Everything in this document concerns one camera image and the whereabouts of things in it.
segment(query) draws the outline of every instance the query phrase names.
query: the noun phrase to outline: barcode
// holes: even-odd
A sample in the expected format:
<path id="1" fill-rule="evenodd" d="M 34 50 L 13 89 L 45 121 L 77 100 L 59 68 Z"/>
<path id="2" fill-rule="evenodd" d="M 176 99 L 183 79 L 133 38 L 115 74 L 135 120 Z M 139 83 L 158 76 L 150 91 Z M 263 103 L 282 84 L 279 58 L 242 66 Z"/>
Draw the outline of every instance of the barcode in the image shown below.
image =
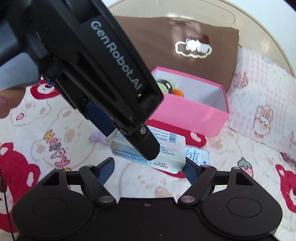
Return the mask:
<path id="1" fill-rule="evenodd" d="M 169 142 L 176 144 L 177 142 L 177 135 L 170 133 L 170 138 L 168 139 Z"/>

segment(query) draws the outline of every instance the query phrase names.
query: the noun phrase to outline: fingernail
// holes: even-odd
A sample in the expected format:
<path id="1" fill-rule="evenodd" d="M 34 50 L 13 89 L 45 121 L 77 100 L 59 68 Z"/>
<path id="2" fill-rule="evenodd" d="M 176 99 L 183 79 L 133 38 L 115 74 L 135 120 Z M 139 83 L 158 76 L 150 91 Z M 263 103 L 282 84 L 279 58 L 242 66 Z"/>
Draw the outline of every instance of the fingernail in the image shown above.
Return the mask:
<path id="1" fill-rule="evenodd" d="M 0 97 L 0 109 L 5 108 L 7 106 L 7 100 L 4 97 Z"/>

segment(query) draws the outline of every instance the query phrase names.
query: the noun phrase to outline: pink checkered fabric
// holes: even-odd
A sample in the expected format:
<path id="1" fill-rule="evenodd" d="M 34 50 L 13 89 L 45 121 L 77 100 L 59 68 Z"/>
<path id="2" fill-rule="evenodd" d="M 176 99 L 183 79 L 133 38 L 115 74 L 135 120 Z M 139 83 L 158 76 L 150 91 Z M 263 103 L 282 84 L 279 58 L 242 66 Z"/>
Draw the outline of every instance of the pink checkered fabric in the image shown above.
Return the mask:
<path id="1" fill-rule="evenodd" d="M 240 48 L 227 99 L 233 130 L 296 158 L 295 78 L 263 55 Z"/>

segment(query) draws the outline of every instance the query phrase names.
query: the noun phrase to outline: small white card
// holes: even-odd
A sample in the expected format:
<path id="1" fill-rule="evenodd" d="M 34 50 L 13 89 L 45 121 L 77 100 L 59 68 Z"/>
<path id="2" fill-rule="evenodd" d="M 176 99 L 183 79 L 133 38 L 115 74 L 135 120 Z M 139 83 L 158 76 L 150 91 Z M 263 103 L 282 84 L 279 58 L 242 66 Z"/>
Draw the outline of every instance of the small white card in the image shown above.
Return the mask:
<path id="1" fill-rule="evenodd" d="M 195 162 L 197 165 L 209 165 L 209 152 L 199 149 L 195 146 L 186 145 L 186 157 Z"/>
<path id="2" fill-rule="evenodd" d="M 162 171 L 178 173 L 186 163 L 185 137 L 152 126 L 149 126 L 149 129 L 160 143 L 160 152 L 152 161 L 146 160 L 117 130 L 110 134 L 106 141 L 116 156 Z"/>

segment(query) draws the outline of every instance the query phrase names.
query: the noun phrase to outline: black cable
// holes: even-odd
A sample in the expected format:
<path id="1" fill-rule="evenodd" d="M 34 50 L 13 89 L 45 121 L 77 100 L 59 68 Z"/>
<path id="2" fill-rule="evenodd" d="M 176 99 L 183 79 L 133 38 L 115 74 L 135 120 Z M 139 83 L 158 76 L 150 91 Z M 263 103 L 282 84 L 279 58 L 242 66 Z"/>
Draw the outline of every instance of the black cable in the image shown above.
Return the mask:
<path id="1" fill-rule="evenodd" d="M 8 211 L 8 205 L 7 205 L 7 199 L 6 199 L 6 193 L 5 192 L 4 192 L 4 202 L 5 202 L 6 213 L 7 213 L 7 218 L 8 218 L 8 223 L 9 223 L 9 227 L 10 227 L 12 240 L 15 241 L 15 235 L 13 234 L 13 230 L 12 230 L 12 225 L 11 225 L 11 220 L 10 220 L 10 216 L 9 216 L 9 211 Z"/>
<path id="2" fill-rule="evenodd" d="M 5 202 L 5 208 L 6 208 L 6 213 L 7 213 L 7 219 L 8 219 L 8 223 L 9 223 L 9 227 L 10 227 L 10 233 L 12 236 L 12 240 L 15 241 L 15 235 L 13 234 L 11 220 L 10 220 L 9 211 L 8 211 L 6 191 L 7 191 L 7 184 L 6 184 L 6 181 L 4 180 L 4 178 L 2 177 L 2 170 L 0 170 L 0 192 L 2 192 L 4 194 L 4 202 Z"/>

